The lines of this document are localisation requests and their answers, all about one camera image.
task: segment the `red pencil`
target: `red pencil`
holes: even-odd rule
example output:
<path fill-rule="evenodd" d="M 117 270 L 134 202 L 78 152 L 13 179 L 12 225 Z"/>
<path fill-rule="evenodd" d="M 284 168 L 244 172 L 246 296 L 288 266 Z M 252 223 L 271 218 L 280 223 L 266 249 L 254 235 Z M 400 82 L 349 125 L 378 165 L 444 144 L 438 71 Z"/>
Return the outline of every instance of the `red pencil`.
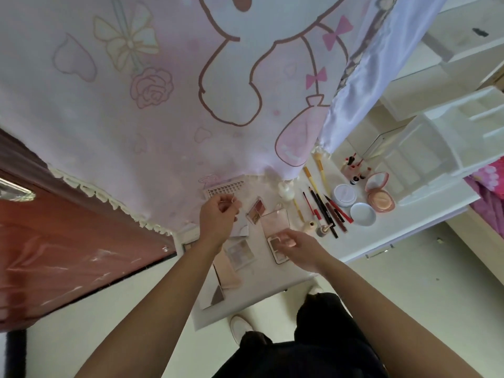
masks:
<path fill-rule="evenodd" d="M 313 212 L 312 206 L 310 205 L 310 202 L 308 201 L 308 198 L 306 197 L 306 194 L 304 191 L 303 191 L 303 196 L 305 197 L 305 200 L 308 203 L 308 207 L 310 207 L 310 211 L 312 211 L 312 216 L 315 215 L 315 212 Z"/>
<path fill-rule="evenodd" d="M 324 195 L 324 196 L 326 197 L 329 204 L 331 204 L 331 206 L 333 206 L 334 209 L 336 209 L 350 224 L 353 223 L 353 219 L 351 217 L 349 217 L 349 215 L 345 214 L 343 212 L 343 210 L 341 208 L 339 208 L 338 205 L 331 200 L 331 198 L 327 197 L 327 195 Z"/>

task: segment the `compact powder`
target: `compact powder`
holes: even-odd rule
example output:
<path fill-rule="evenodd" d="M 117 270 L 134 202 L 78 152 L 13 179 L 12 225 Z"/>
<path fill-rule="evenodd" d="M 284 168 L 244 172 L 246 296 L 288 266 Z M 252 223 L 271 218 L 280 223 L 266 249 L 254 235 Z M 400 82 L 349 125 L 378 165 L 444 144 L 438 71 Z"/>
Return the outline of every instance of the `compact powder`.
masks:
<path fill-rule="evenodd" d="M 390 212 L 396 207 L 394 199 L 388 194 L 387 191 L 382 190 L 388 181 L 388 172 L 378 172 L 368 176 L 366 187 L 368 192 L 368 203 L 376 212 Z"/>
<path fill-rule="evenodd" d="M 380 209 L 389 209 L 392 205 L 392 201 L 390 200 L 390 196 L 388 196 L 385 192 L 379 191 L 375 193 L 373 197 L 373 202 Z"/>
<path fill-rule="evenodd" d="M 383 190 L 371 192 L 367 200 L 371 207 L 377 212 L 388 212 L 395 208 L 391 196 Z"/>

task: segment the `white floor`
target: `white floor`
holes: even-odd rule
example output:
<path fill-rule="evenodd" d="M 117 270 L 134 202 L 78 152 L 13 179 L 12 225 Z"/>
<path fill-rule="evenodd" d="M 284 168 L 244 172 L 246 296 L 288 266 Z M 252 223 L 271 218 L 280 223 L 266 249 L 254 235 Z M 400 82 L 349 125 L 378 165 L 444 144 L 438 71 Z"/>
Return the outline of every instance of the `white floor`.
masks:
<path fill-rule="evenodd" d="M 445 223 L 351 264 L 485 378 L 504 371 L 504 287 Z M 73 377 L 90 353 L 173 265 L 142 272 L 43 318 L 28 330 L 27 376 Z M 323 279 L 317 279 L 332 291 Z M 293 339 L 309 283 L 243 311 L 274 342 Z M 237 349 L 228 320 L 197 332 L 189 318 L 163 377 L 210 377 Z"/>

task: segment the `person's left hand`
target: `person's left hand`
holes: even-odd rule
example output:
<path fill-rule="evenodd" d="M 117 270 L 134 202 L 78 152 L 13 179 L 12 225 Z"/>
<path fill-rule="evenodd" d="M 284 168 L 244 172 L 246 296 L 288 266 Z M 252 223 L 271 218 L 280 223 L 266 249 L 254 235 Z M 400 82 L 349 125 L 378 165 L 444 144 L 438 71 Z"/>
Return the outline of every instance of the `person's left hand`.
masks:
<path fill-rule="evenodd" d="M 199 238 L 218 249 L 229 239 L 242 203 L 233 195 L 214 195 L 201 207 Z"/>

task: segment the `desk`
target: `desk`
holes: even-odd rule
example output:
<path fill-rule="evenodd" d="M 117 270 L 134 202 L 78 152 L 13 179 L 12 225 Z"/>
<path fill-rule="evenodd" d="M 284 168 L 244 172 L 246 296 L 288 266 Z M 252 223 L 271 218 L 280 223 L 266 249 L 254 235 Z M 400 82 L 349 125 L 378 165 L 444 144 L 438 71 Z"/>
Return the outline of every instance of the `desk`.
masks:
<path fill-rule="evenodd" d="M 323 193 L 324 186 L 318 172 L 318 168 L 312 158 L 306 163 L 318 190 Z M 323 160 L 325 174 L 329 185 L 348 183 L 337 166 L 331 160 Z M 304 201 L 301 190 L 304 190 L 312 207 L 314 202 L 308 193 L 309 181 L 303 171 L 295 181 L 296 200 L 301 208 L 305 220 L 311 217 L 308 205 Z M 356 185 L 358 190 L 358 202 L 365 202 L 364 183 Z M 264 183 L 264 190 L 257 191 L 263 198 L 267 212 L 271 212 L 276 203 L 281 202 L 276 190 Z M 349 262 L 375 249 L 379 249 L 393 241 L 400 240 L 421 229 L 430 227 L 465 210 L 465 206 L 477 200 L 479 196 L 463 180 L 448 190 L 440 191 L 418 202 L 407 206 L 399 206 L 388 213 L 377 214 L 376 222 L 370 227 L 361 227 L 357 224 L 345 222 L 348 229 L 343 233 L 336 227 L 338 239 L 329 233 L 323 238 L 317 235 L 315 238 L 320 244 L 337 259 Z M 287 208 L 291 228 L 300 229 L 302 222 L 299 219 L 293 203 L 284 204 Z M 187 232 L 177 234 L 177 253 L 182 254 L 180 243 L 194 240 L 198 237 L 199 229 L 195 228 Z M 195 329 L 201 329 L 220 319 L 253 305 L 276 293 L 311 279 L 315 274 L 308 273 L 295 266 L 291 261 L 276 264 L 273 255 L 264 238 L 260 224 L 249 224 L 249 246 L 254 252 L 256 260 L 248 266 L 240 269 L 238 274 L 243 279 L 243 285 L 238 289 L 224 290 L 225 300 L 216 305 L 201 310 L 198 303 L 192 309 L 192 320 Z"/>

